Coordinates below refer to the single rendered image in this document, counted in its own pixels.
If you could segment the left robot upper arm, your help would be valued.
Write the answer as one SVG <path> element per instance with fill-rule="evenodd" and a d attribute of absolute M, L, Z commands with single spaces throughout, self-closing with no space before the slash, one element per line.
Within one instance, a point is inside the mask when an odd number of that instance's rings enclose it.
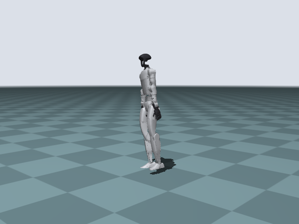
<path fill-rule="evenodd" d="M 151 87 L 152 86 L 156 87 L 156 79 L 155 79 L 156 78 L 155 77 L 156 71 L 155 71 L 155 69 L 149 69 L 148 70 L 148 75 L 149 75 L 149 80 L 150 80 L 150 83 L 151 83 L 151 86 L 149 87 L 149 91 L 152 92 Z"/>

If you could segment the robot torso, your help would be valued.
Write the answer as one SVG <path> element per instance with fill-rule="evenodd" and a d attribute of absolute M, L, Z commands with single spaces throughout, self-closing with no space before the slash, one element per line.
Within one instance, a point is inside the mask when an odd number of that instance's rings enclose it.
<path fill-rule="evenodd" d="M 151 86 L 150 83 L 150 77 L 148 75 L 148 70 L 152 69 L 152 68 L 146 68 L 145 70 L 143 70 L 140 74 L 140 81 L 141 81 L 141 85 L 142 85 L 142 91 L 144 95 L 149 95 L 146 96 L 146 102 L 144 103 L 145 106 L 145 110 L 148 112 L 149 106 L 151 106 L 152 102 L 151 102 L 151 92 L 149 91 L 149 87 Z"/>

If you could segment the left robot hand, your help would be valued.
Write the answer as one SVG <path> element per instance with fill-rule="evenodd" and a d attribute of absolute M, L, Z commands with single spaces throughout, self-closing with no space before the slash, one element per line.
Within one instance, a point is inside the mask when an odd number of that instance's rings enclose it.
<path fill-rule="evenodd" d="M 156 119 L 159 120 L 161 118 L 161 113 L 160 113 L 160 110 L 158 109 L 158 107 L 155 107 L 154 104 L 153 105 L 153 108 L 154 108 L 154 114 L 153 114 L 153 117 L 154 115 L 156 115 Z"/>

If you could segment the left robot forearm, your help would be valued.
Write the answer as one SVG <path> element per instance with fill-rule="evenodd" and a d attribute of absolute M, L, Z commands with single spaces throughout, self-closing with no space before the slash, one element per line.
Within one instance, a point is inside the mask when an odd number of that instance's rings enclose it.
<path fill-rule="evenodd" d="M 158 103 L 157 103 L 157 90 L 156 90 L 156 87 L 155 86 L 152 86 L 151 87 L 151 102 L 152 104 L 155 105 L 155 107 L 158 107 Z"/>

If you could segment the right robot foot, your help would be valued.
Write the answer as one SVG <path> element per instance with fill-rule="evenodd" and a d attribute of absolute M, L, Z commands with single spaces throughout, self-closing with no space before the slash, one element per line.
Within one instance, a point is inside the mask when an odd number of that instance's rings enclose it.
<path fill-rule="evenodd" d="M 151 168 L 156 164 L 156 162 L 151 162 L 151 164 L 147 163 L 144 166 L 142 166 L 141 168 Z"/>

